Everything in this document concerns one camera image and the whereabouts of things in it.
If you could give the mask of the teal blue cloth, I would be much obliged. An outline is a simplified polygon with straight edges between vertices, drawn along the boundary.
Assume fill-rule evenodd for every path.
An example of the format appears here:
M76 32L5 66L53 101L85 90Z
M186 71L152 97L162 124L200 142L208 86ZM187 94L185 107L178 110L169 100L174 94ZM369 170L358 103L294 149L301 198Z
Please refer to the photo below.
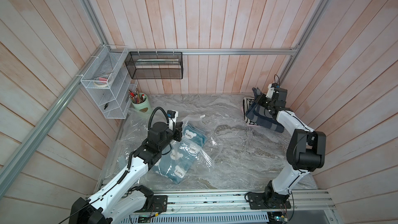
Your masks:
M174 184L180 184L189 172L199 175L208 172L212 159L203 149L207 141L204 129L186 124L181 141L174 142L151 171L170 179Z

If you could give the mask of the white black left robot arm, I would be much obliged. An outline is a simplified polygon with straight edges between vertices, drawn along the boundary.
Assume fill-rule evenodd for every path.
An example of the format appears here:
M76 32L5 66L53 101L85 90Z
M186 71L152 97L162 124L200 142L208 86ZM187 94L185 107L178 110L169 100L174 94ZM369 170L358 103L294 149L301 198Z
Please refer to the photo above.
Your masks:
M117 224L130 214L157 210L156 197L149 188L135 183L161 158L172 141L181 141L182 122L172 127L157 122L148 130L142 145L130 153L124 169L87 200L79 198L72 206L71 224Z

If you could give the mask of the grey navy plaid blanket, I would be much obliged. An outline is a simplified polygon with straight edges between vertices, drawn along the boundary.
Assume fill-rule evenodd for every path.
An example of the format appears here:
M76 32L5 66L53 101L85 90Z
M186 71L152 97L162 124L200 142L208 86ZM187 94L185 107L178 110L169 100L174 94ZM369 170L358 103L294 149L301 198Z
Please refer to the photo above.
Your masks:
M253 119L253 122L256 122L259 126L268 128L279 133L283 133L285 128L280 123L278 123L268 112L266 112L264 107L258 104L261 95L263 95L264 93L259 88L252 88L252 90L254 93L255 103L257 104L256 110L252 112L257 115L257 120Z

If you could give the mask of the black mesh wall basket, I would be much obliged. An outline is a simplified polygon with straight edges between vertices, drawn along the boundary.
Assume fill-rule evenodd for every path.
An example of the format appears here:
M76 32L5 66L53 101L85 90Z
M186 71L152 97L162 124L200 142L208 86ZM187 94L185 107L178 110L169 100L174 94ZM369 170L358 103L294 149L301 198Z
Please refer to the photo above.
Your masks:
M124 64L132 79L183 79L181 52L131 51Z

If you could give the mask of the green pen holder cup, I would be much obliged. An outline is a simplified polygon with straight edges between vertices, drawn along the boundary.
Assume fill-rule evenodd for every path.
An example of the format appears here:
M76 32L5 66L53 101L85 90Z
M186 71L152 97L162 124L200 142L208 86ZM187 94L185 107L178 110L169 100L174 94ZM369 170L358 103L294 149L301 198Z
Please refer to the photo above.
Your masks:
M150 105L148 96L144 93L133 94L131 93L131 100L133 108L141 113L150 114L152 112L152 107Z

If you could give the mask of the black white houndstooth blanket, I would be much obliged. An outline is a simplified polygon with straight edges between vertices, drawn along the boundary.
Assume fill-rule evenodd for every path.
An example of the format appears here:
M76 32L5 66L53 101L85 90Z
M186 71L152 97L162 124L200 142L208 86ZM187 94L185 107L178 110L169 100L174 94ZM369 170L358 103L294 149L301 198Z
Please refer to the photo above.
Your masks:
M249 126L259 126L256 122L253 122L253 119L257 120L257 115L252 113L256 110L257 104L255 103L255 99L252 97L244 97L243 98L243 114L244 114L244 122Z

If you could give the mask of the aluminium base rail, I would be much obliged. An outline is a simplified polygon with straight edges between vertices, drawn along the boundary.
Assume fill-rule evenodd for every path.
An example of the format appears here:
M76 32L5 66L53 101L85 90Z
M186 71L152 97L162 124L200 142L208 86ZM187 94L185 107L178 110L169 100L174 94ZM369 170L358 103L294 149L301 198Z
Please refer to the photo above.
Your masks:
M227 190L171 190L155 191L154 195L167 195L167 210L161 214L207 214L239 212L282 212L334 209L335 205L326 190L294 190L288 201L290 209L250 209L245 200L247 191Z

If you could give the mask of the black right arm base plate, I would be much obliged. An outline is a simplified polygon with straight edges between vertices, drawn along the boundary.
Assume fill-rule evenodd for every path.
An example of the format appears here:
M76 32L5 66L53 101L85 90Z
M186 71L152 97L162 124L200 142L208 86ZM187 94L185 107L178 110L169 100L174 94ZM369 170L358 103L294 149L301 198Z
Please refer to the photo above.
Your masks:
M291 203L288 201L289 195L254 193L248 192L245 194L245 200L249 203L250 209L279 209L291 208Z

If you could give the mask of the white tape roll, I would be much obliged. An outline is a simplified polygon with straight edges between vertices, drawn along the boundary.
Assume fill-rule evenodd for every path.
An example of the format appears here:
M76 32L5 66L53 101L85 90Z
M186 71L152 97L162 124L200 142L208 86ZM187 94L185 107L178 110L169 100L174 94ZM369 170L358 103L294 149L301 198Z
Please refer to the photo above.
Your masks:
M113 82L113 79L111 77L97 77L94 81L93 84L95 87L98 88L108 88Z

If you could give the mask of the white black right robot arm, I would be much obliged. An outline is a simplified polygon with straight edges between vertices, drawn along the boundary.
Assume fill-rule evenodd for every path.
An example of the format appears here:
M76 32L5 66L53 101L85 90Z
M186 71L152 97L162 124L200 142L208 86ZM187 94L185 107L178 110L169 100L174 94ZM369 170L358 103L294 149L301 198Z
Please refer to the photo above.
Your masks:
M288 91L278 84L268 85L266 96L260 97L261 105L276 122L291 135L287 148L287 164L280 174L270 181L263 201L269 208L286 203L292 188L310 172L320 169L325 161L326 135L301 121L293 110L286 107Z

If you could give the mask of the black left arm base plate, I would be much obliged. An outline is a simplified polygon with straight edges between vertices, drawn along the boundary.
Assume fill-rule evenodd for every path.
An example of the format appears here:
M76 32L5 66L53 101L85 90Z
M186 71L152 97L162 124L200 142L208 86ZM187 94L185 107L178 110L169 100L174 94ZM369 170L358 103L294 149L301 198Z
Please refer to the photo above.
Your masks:
M141 209L134 211L134 213L144 213L144 212L152 212L152 213L162 213L167 210L167 195L155 195L150 196L144 206Z

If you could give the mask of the clear plastic vacuum bag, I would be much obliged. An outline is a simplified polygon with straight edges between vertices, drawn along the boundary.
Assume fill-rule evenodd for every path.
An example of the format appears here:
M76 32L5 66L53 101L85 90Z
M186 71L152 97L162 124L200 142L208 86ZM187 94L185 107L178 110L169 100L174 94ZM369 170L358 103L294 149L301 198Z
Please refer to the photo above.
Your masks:
M101 185L110 182L127 165L128 156L137 149L147 136L150 115L128 109L121 134L109 153L101 175ZM216 159L223 144L204 123L205 115L184 115L182 140L173 141L162 152L158 162L141 177L136 185L153 190L176 188L203 188L202 180L213 175Z

